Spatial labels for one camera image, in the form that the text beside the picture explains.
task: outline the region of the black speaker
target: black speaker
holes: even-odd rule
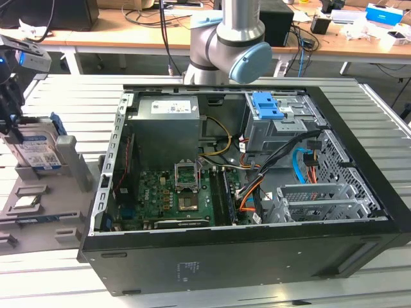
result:
[[[330,22],[331,19],[314,16],[310,30],[314,34],[326,34]]]
[[[265,25],[265,41],[272,47],[284,47],[294,12],[283,0],[261,0],[260,20]]]
[[[97,0],[55,0],[51,30],[89,31],[98,18]],[[7,0],[0,0],[0,5]],[[19,27],[19,19],[31,26],[47,26],[52,0],[16,0],[0,12],[1,28]]]

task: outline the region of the blue box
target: blue box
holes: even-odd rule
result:
[[[397,23],[399,23],[404,14],[403,10],[372,3],[368,4],[365,11],[367,12],[367,20],[389,24],[391,26],[395,26]]]

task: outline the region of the red cable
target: red cable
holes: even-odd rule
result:
[[[127,147],[126,147],[126,169],[124,170],[123,176],[120,178],[120,181],[118,182],[118,184],[117,184],[116,188],[114,189],[114,191],[118,191],[118,189],[120,188],[121,183],[123,183],[124,177],[125,177],[126,174],[127,174],[127,169],[128,169],[128,149],[129,149],[129,147],[130,147],[130,141],[131,141],[131,138],[129,137],[129,138],[127,139]]]

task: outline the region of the black cable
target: black cable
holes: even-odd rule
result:
[[[168,47],[167,25],[166,25],[166,18],[165,18],[165,15],[164,15],[164,6],[163,6],[163,3],[162,3],[162,0],[160,0],[160,8],[159,9],[160,9],[162,41],[164,42],[164,46],[166,47],[169,65],[171,66],[171,62],[172,62],[175,69],[177,70],[178,74],[181,75],[181,71],[179,70],[179,68],[175,64],[175,62],[173,60],[173,57],[171,57],[170,49]]]
[[[370,63],[370,64],[371,64],[371,65],[379,65],[380,67],[384,67],[385,69],[388,69],[388,70],[390,70],[390,71],[400,71],[400,70],[402,70],[404,67],[407,66],[406,64],[404,64],[404,65],[402,65],[401,67],[398,67],[398,68],[396,68],[396,69],[393,69],[393,68],[391,68],[391,67],[387,67],[387,66],[382,65],[382,64],[376,64],[376,63]]]
[[[283,144],[278,150],[273,152],[260,166],[260,168],[257,170],[257,176],[249,182],[246,186],[240,189],[238,192],[239,194],[242,194],[254,185],[256,185],[265,175],[265,173],[268,172],[269,168],[272,167],[277,163],[278,160],[289,154],[298,144],[298,142],[303,141],[304,139],[308,138],[314,138],[318,137],[322,133],[322,130],[312,130],[310,132],[306,133],[301,133],[293,138],[291,138],[287,143]]]
[[[38,40],[29,38],[30,41],[32,41],[34,43],[41,43],[47,37],[47,34],[49,33],[49,30],[50,30],[51,23],[53,22],[53,19],[54,19],[55,5],[56,5],[56,0],[53,0],[53,4],[51,5],[51,13],[50,13],[49,22],[47,23],[46,30],[45,30],[43,36],[41,38],[39,38]]]
[[[311,48],[308,48],[305,46],[302,46],[301,41],[303,40],[303,37],[301,35],[301,31],[308,33],[310,36],[312,36],[315,39],[314,45]],[[286,72],[284,75],[288,74],[288,72],[290,70],[293,71],[299,71],[299,69],[294,69],[292,68],[292,65],[294,64],[295,60],[297,59],[297,57],[299,56],[299,53],[301,52],[301,49],[303,49],[304,51],[306,51],[308,53],[308,61],[305,67],[303,67],[303,72],[301,76],[304,76],[307,68],[311,65],[312,61],[311,61],[311,55],[313,54],[314,51],[318,50],[318,48],[320,47],[320,41],[318,40],[318,38],[316,36],[314,36],[313,34],[311,34],[310,32],[301,29],[300,27],[296,26],[294,23],[291,25],[291,29],[290,29],[290,33],[294,34],[297,37],[297,43],[298,43],[298,51],[295,54],[295,56],[292,58],[292,61],[290,63],[290,65],[288,66]],[[301,58],[302,55],[300,55],[300,60],[299,60],[299,64],[301,64],[301,61],[304,61],[304,59]]]
[[[407,87],[407,85],[410,83],[411,81],[411,77],[409,77],[408,81],[404,84],[403,88],[400,90],[400,92],[398,93],[397,97],[395,98],[394,102],[391,104],[391,108],[394,107],[394,105],[397,103],[397,100],[399,99],[399,97],[401,96],[401,94],[404,92],[405,88]]]
[[[390,76],[390,77],[392,77],[392,78],[395,78],[395,79],[409,78],[409,76],[407,76],[407,77],[393,76],[393,75],[387,73],[386,71],[384,71],[384,70],[380,67],[379,64],[376,64],[376,67],[378,67],[378,69],[379,69],[381,72],[383,72],[384,74],[386,74],[387,76]]]

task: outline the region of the power cable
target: power cable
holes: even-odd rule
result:
[[[55,5],[56,5],[56,0],[53,0],[53,4],[51,5],[51,13],[50,13],[49,22],[47,23],[46,30],[45,30],[43,36],[41,36],[41,38],[39,38],[38,40],[29,38],[30,41],[32,41],[34,43],[41,43],[47,37],[47,35],[49,33],[49,30],[50,30],[51,23],[53,22],[53,19],[54,19]]]
[[[407,85],[410,83],[410,81],[411,81],[411,77],[409,77],[408,81],[404,84],[403,88],[400,90],[400,92],[398,93],[397,97],[396,97],[395,100],[392,102],[391,108],[394,107],[394,105],[397,103],[397,100],[399,99],[399,97],[401,96],[401,94],[404,92],[405,88],[406,88]]]

